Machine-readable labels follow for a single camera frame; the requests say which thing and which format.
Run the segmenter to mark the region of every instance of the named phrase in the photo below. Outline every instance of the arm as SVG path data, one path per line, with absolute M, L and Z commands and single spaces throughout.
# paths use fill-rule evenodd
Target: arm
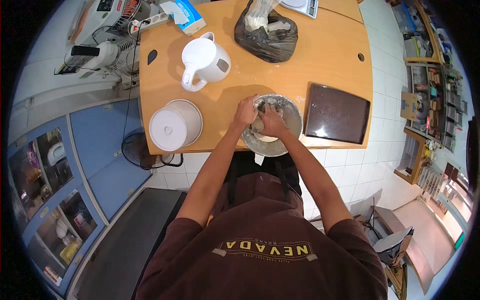
M 200 169 L 176 218 L 192 219 L 202 227 L 206 226 L 240 135 L 257 116 L 257 110 L 253 107 L 257 96 L 247 97 L 238 104 L 233 122 Z
M 265 113 L 259 112 L 259 114 L 264 123 L 261 134 L 278 137 L 292 156 L 303 182 L 320 210 L 325 231 L 328 232 L 341 220 L 352 219 L 338 189 L 324 167 L 285 126 L 283 120 L 268 105 L 265 105 Z

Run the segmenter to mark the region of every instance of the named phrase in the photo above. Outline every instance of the hand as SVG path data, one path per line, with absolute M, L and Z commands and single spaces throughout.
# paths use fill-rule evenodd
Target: hand
M 233 117 L 233 125 L 244 130 L 248 125 L 252 124 L 258 114 L 257 109 L 253 107 L 253 103 L 257 97 L 258 94 L 255 94 L 240 100 L 237 112 L 235 112 L 235 116 Z
M 288 127 L 283 122 L 281 115 L 283 111 L 277 112 L 274 105 L 265 104 L 265 112 L 259 111 L 258 114 L 264 123 L 264 129 L 260 134 L 281 138 L 283 134 L 288 132 Z

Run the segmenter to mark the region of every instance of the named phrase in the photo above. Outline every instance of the white tiled floor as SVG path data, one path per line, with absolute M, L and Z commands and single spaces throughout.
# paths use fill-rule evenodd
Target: white tiled floor
M 349 208 L 360 200 L 378 196 L 377 205 L 395 209 L 414 199 L 420 188 L 393 174 L 401 161 L 406 135 L 405 119 L 400 117 L 402 88 L 407 86 L 403 62 L 403 37 L 389 4 L 383 0 L 365 0 L 360 4 L 372 55 L 373 107 L 367 149 L 311 150 L 325 167 Z M 208 158 L 209 153 L 184 154 L 179 168 L 163 167 L 150 185 L 168 189 L 187 189 Z M 262 157 L 255 161 L 261 164 Z M 312 196 L 300 180 L 305 218 L 319 215 Z

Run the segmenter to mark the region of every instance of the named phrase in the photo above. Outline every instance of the baking tray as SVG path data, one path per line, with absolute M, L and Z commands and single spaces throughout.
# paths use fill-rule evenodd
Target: baking tray
M 312 84 L 305 135 L 362 144 L 369 113 L 369 101 L 328 86 Z

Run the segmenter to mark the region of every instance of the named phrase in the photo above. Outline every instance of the person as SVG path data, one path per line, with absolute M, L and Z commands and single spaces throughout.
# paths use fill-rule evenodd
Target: person
M 387 299 L 382 265 L 362 225 L 275 110 L 265 105 L 257 112 L 257 96 L 238 104 L 148 263 L 136 299 Z M 257 113 L 261 134 L 288 150 L 262 166 L 252 152 L 235 152 Z M 303 217 L 298 172 L 326 234 Z

